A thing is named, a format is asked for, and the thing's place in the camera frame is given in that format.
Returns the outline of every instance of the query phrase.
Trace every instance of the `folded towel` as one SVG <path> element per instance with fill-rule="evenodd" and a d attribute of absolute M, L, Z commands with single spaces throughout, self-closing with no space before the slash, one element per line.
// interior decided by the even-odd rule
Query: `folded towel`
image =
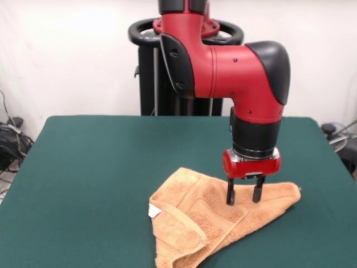
<path fill-rule="evenodd" d="M 260 229 L 299 201 L 294 183 L 265 184 L 259 203 L 254 185 L 235 185 L 226 205 L 227 182 L 180 168 L 150 197 L 158 268 L 197 267 L 221 248 Z"/>

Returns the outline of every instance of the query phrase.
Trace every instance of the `screw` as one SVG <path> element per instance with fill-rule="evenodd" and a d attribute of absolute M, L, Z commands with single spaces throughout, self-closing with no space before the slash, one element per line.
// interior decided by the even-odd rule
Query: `screw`
<path fill-rule="evenodd" d="M 177 82 L 177 83 L 176 83 L 176 86 L 177 86 L 179 89 L 184 89 L 184 83 L 183 83 L 183 82 Z"/>
<path fill-rule="evenodd" d="M 170 55 L 174 58 L 177 58 L 179 56 L 179 54 L 177 53 L 177 49 L 171 50 Z"/>

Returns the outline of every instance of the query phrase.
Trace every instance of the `green tablecloth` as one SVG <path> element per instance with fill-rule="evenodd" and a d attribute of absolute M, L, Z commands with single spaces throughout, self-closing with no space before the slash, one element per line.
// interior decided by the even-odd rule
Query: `green tablecloth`
<path fill-rule="evenodd" d="M 180 166 L 225 179 L 230 146 L 227 118 L 50 118 L 0 205 L 0 267 L 154 267 L 149 196 Z M 308 118 L 284 118 L 278 146 L 267 180 L 302 199 L 200 267 L 357 267 L 357 187 L 338 156 Z"/>

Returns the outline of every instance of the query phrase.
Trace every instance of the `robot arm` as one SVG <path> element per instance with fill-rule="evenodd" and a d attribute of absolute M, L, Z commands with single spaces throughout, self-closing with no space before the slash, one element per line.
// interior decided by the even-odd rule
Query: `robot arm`
<path fill-rule="evenodd" d="M 233 100 L 233 148 L 225 151 L 223 161 L 228 203 L 234 202 L 233 179 L 252 177 L 258 178 L 253 198 L 258 202 L 265 176 L 280 166 L 276 143 L 290 85 L 288 54 L 270 41 L 203 44 L 206 6 L 207 0 L 159 0 L 164 61 L 180 96 Z"/>

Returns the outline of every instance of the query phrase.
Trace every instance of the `black ring handle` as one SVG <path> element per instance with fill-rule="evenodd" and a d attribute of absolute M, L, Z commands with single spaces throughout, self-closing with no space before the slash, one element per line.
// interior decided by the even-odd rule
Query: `black ring handle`
<path fill-rule="evenodd" d="M 146 47 L 160 47 L 160 36 L 151 35 L 146 36 L 142 35 L 141 32 L 145 30 L 152 29 L 152 24 L 154 20 L 158 18 L 148 18 L 146 20 L 141 20 L 133 23 L 128 30 L 129 39 L 134 44 L 138 46 Z M 220 31 L 226 32 L 231 35 L 231 37 L 207 37 L 203 38 L 202 41 L 206 45 L 219 45 L 219 46 L 228 46 L 228 45 L 241 45 L 244 40 L 243 30 L 229 22 L 217 21 L 220 23 Z"/>
<path fill-rule="evenodd" d="M 232 45 L 241 45 L 244 41 L 244 33 L 243 30 L 229 22 L 218 21 L 221 27 L 220 31 L 226 32 L 231 35 L 231 37 L 207 37 L 203 38 L 202 41 L 205 45 L 215 45 L 215 46 L 232 46 Z"/>
<path fill-rule="evenodd" d="M 138 46 L 160 47 L 160 36 L 145 36 L 141 32 L 152 29 L 152 24 L 156 18 L 137 21 L 129 27 L 129 40 Z"/>

